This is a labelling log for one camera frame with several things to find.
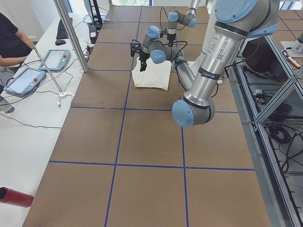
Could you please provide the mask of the grey third robot arm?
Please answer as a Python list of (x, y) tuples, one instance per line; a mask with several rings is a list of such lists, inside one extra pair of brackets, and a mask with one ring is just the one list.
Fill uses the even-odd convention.
[(303, 57), (303, 34), (301, 33), (295, 41), (281, 41), (282, 52), (286, 52), (289, 57)]

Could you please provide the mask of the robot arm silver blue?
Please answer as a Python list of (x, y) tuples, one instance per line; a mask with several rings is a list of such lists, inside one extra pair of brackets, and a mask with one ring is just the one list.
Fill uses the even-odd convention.
[(193, 28), (196, 24), (196, 12), (199, 6), (200, 0), (192, 0), (188, 7), (187, 13), (182, 14), (177, 10), (171, 11), (168, 14), (168, 27), (166, 28), (168, 46), (172, 47), (176, 40), (177, 25), (181, 24), (190, 28)]
[(185, 89), (182, 99), (172, 107), (174, 121), (182, 127), (209, 122), (215, 113), (211, 93), (224, 68), (234, 60), (233, 52), (245, 38), (273, 34), (278, 26), (277, 0), (219, 0), (213, 5), (214, 35), (205, 56), (193, 72), (183, 52), (160, 40), (161, 31), (149, 26), (141, 43), (131, 43), (131, 53), (139, 53), (140, 70), (147, 60), (160, 64), (170, 61)]

